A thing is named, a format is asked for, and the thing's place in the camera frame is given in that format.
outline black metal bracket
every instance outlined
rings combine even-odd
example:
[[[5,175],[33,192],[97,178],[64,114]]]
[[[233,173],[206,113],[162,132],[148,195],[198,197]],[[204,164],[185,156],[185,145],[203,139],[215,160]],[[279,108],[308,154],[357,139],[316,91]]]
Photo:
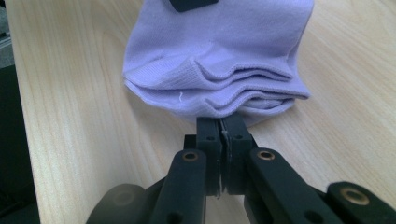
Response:
[[[205,223],[205,197],[245,195],[251,223],[396,223],[368,189],[340,182],[326,193],[307,185],[276,151],[258,147],[237,114],[198,118],[168,176],[146,190],[111,189],[88,223]]]

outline bolt hole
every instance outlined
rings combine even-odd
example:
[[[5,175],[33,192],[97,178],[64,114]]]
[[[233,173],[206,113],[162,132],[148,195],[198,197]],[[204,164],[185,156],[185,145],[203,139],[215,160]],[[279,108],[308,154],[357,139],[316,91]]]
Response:
[[[323,223],[324,221],[323,217],[314,211],[306,211],[304,213],[304,216],[311,223],[319,224],[319,223]]]
[[[271,161],[275,158],[275,155],[269,151],[260,151],[257,156],[265,161]]]
[[[365,194],[353,188],[343,188],[341,189],[341,194],[350,203],[357,205],[367,205],[370,203],[369,198]]]
[[[121,191],[118,192],[113,197],[113,203],[116,206],[125,206],[134,201],[134,194],[130,191]]]
[[[196,161],[198,160],[198,154],[195,152],[186,152],[183,154],[184,161]]]
[[[183,221],[183,216],[180,213],[169,213],[166,221],[168,224],[180,224]]]

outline light wood surface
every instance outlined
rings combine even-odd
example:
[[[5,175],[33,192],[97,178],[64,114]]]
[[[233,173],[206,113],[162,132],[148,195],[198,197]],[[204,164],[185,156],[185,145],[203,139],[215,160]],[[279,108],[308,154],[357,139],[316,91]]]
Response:
[[[106,191],[164,177],[195,126],[145,105],[121,68],[140,1],[7,1],[42,223],[84,223]],[[317,0],[300,47],[312,98],[249,130],[312,186],[363,185],[396,207],[396,2]],[[248,223],[242,197],[206,223]]]

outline wooden table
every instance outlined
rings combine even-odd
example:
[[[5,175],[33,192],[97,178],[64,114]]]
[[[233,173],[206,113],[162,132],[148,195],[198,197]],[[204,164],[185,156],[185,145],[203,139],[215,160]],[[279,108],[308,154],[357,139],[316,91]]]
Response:
[[[122,83],[140,1],[7,1],[43,223],[84,223],[121,183],[164,177],[195,126]],[[396,3],[317,0],[300,48],[312,98],[249,130],[312,186],[363,185],[396,207]],[[242,197],[209,198],[206,223],[248,223]]]

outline lavender sock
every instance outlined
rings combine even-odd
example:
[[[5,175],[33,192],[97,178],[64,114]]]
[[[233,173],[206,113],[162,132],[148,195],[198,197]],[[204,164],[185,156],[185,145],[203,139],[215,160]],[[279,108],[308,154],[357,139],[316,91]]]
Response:
[[[125,53],[126,86],[149,105],[195,120],[235,111],[247,125],[309,91],[296,55],[313,0],[220,0],[178,13],[145,0]]]

